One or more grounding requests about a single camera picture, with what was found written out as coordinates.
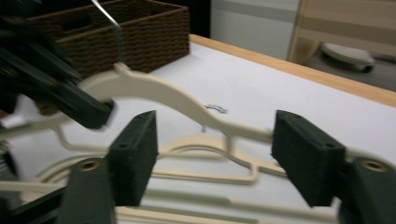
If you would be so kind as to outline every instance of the wall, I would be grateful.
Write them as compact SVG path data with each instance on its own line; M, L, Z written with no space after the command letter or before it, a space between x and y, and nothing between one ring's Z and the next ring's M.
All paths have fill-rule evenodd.
M299 0L212 0L211 37L286 60Z

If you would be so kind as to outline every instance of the wicker basket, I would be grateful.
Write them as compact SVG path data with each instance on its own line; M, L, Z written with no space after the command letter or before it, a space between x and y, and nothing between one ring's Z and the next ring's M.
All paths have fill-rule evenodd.
M186 7L146 0L117 0L102 7L122 28L126 63L133 70L149 72L189 54ZM64 48L82 77L110 70L118 60L114 28L95 6L30 21Z

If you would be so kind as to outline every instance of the metal wire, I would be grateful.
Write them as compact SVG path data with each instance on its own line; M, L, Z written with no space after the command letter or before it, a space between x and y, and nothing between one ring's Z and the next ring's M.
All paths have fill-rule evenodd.
M126 63L125 45L124 45L122 29L120 25L105 11L104 8L102 8L102 6L99 4L97 0L92 0L92 2L110 20L111 24L113 25L117 38L119 61L121 63Z

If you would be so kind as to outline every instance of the wooden table edge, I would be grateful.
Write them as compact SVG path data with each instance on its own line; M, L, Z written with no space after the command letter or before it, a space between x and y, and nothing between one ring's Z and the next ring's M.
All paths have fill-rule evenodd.
M289 63L277 58L266 56L251 50L241 49L236 46L221 43L219 41L198 35L190 35L190 42L231 54L254 63L259 63L297 77L311 80L339 91L348 92L359 97L378 102L382 105L396 107L396 92L394 91L384 90L347 78L320 72L318 70L304 67L296 63Z

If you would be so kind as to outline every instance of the white table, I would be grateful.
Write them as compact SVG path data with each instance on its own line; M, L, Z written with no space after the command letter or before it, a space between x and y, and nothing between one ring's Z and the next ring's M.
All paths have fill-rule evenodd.
M197 43L201 39L193 36L192 40ZM177 84L204 105L219 105L227 109L227 114L219 115L225 119L244 122L259 128L273 129L275 112L278 109L287 110L310 120L347 147L359 148L396 163L395 107L292 76L195 43L191 43L190 55L157 69L151 74ZM133 116L153 109L157 110L160 145L171 139L201 131L199 124L162 105L140 99L117 99L116 102L119 110L108 128L102 132L91 132L77 124L67 125L67 137L70 141L108 146ZM21 112L8 118L6 125L43 119L37 115L33 105L26 100L21 103L20 108ZM212 130L208 132L219 135ZM13 154L20 167L21 178L24 180L31 180L49 165L77 154L64 150L52 132L35 133L10 139L9 142L13 146ZM270 146L244 140L238 141L237 145L249 155L272 160ZM247 172L245 168L229 162L217 164L165 159L158 161L156 167L192 169L200 172L216 170L222 174L240 175ZM262 174L260 180L251 186L151 178L148 188L233 197L254 203L275 203L309 210L297 190L286 178L268 174ZM309 223L293 217L274 217L268 214L226 210L211 206L152 201L143 201L143 204L161 204L170 208L191 208L199 212L285 221L286 223ZM316 210L334 213L336 207Z

